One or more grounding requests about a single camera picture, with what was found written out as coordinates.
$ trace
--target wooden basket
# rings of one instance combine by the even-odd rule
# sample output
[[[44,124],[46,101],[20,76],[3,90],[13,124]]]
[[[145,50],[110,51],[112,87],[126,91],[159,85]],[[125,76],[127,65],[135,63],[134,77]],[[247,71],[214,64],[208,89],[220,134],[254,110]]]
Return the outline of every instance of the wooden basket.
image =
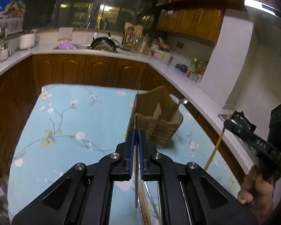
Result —
[[[128,129],[134,130],[134,115],[138,114],[138,129],[154,144],[166,144],[176,133],[183,116],[165,86],[159,86],[135,96]]]

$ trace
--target poster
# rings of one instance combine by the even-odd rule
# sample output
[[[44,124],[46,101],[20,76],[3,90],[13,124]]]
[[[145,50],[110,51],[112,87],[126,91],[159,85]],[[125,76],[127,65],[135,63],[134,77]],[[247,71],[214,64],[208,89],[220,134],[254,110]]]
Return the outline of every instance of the poster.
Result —
[[[0,28],[7,28],[9,34],[21,32],[27,1],[0,0]]]

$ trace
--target blue cloth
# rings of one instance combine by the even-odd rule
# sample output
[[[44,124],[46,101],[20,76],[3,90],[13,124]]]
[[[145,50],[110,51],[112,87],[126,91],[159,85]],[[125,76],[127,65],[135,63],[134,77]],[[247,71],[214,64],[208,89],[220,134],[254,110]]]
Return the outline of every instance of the blue cloth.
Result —
[[[98,162],[125,141],[136,90],[83,85],[43,87],[21,134],[10,168],[8,209],[12,219],[75,163]],[[158,150],[174,161],[204,166],[214,144],[184,106],[183,123],[167,146]],[[233,195],[240,187],[216,153],[208,172]],[[148,184],[155,205],[156,183]],[[156,213],[149,203],[152,224]],[[110,224],[141,224],[134,208],[134,183],[115,182]]]

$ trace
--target hand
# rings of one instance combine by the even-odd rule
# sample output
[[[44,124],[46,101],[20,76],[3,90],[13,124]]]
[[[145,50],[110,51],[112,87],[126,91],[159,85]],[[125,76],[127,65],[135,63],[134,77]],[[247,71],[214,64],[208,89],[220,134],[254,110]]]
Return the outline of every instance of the hand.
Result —
[[[253,197],[250,190],[256,187],[259,193],[258,197]],[[270,210],[273,197],[273,180],[270,178],[267,182],[262,178],[262,174],[258,174],[256,171],[256,165],[254,165],[249,173],[244,177],[244,183],[240,187],[240,191],[237,194],[237,199],[245,204],[250,203],[254,199],[254,205],[250,209],[251,212],[260,219]]]

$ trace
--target blue gripper pad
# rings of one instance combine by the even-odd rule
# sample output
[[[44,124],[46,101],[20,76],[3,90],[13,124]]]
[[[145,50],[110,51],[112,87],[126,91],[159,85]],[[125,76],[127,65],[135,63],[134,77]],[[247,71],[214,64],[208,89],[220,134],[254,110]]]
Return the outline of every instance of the blue gripper pad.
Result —
[[[131,179],[131,177],[132,177],[133,156],[134,156],[134,132],[132,133],[131,148],[130,148],[130,156],[129,156],[129,178],[130,178],[130,179]]]
[[[143,180],[144,179],[144,171],[143,171],[143,146],[141,142],[141,132],[138,132],[138,141],[139,141],[139,146],[138,146],[138,152],[139,152],[139,162],[140,162],[140,178]]]

